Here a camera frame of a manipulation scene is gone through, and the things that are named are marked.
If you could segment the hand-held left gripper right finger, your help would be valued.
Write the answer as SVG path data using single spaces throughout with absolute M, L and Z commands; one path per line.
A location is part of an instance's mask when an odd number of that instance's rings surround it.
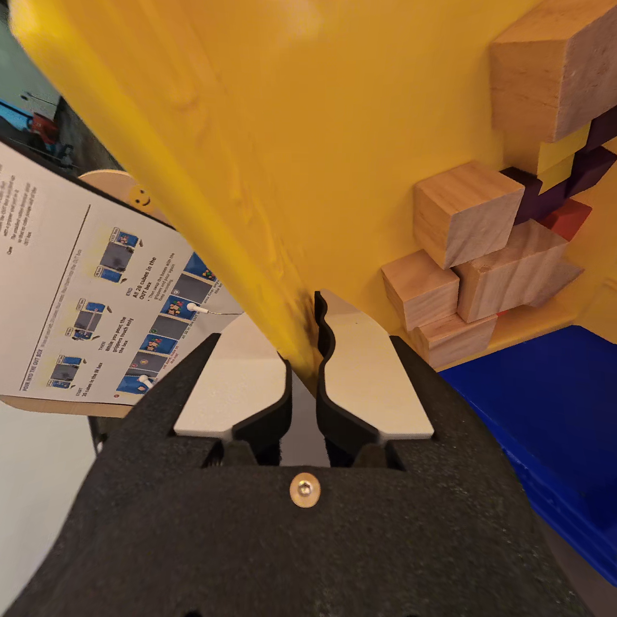
M 331 442 L 429 439 L 433 426 L 382 326 L 337 296 L 315 293 L 317 421 Z

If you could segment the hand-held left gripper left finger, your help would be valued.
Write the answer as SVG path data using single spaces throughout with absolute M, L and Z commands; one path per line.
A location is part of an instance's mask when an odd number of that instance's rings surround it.
M 288 364 L 247 314 L 220 334 L 174 432 L 230 441 L 288 390 Z

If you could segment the pile of coloured wooden cubes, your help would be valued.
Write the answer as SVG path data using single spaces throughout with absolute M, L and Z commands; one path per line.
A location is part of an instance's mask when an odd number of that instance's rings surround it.
M 497 319 L 584 269 L 564 258 L 616 165 L 616 1 L 542 1 L 488 47 L 500 172 L 471 161 L 416 183 L 420 250 L 382 266 L 413 349 L 439 368 L 483 352 Z

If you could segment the blue plastic box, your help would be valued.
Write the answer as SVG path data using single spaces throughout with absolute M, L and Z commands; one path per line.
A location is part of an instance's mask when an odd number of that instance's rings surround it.
M 533 510 L 616 586 L 616 344 L 569 326 L 443 370 Z

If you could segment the yellow plastic box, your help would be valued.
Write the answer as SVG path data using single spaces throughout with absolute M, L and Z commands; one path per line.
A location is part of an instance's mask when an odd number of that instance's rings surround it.
M 315 393 L 313 293 L 406 335 L 415 184 L 504 167 L 490 45 L 542 1 L 9 1 L 12 35 Z

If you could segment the printed instruction sheet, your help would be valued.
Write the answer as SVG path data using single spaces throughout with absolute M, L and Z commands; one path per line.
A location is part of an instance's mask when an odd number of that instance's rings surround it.
M 242 313 L 174 228 L 1 143 L 1 396 L 134 405 Z

